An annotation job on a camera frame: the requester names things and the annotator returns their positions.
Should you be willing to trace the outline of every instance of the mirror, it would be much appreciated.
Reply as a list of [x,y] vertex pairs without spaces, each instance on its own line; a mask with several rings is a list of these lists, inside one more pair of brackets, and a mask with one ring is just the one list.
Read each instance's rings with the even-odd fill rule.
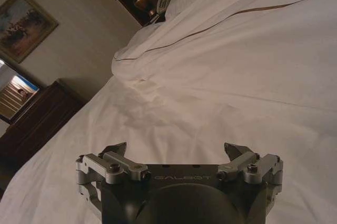
[[0,118],[11,123],[39,91],[27,78],[0,60]]

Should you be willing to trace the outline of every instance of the wall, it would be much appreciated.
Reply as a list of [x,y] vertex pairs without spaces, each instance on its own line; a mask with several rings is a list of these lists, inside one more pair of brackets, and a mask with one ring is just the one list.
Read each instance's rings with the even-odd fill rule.
[[0,137],[3,136],[4,133],[6,133],[6,129],[9,127],[9,124],[4,122],[3,120],[0,120]]
[[140,25],[115,0],[35,1],[60,25],[19,67],[45,85],[62,78],[90,99],[111,77],[114,53]]
[[0,90],[7,86],[8,82],[16,75],[16,71],[7,65],[0,65]]

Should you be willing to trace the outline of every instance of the screw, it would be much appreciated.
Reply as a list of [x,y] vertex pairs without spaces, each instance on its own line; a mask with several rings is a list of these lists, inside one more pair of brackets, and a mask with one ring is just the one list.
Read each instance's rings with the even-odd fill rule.
[[216,174],[216,177],[218,178],[218,180],[224,181],[226,179],[227,175],[226,175],[226,173],[224,171],[219,171]]
[[149,171],[145,171],[143,173],[141,173],[141,180],[148,180],[151,177],[151,172]]
[[249,164],[249,165],[247,165],[247,170],[250,173],[257,173],[257,165]]
[[120,165],[119,164],[112,164],[112,165],[110,165],[109,169],[112,172],[118,172],[120,170]]

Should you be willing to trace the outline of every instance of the framed painting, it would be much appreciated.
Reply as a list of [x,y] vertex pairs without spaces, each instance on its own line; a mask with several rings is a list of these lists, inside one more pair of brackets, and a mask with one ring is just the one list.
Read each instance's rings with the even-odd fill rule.
[[7,0],[0,6],[0,50],[20,63],[57,26],[33,0]]

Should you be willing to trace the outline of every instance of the white duvet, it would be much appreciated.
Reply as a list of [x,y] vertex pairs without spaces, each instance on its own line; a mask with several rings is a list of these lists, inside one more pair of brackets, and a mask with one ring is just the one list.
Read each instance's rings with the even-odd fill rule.
[[267,223],[336,223],[336,52],[337,0],[197,0],[115,55],[115,76],[9,184],[0,223],[99,223],[75,159],[122,141],[144,163],[224,163],[225,141],[278,154]]

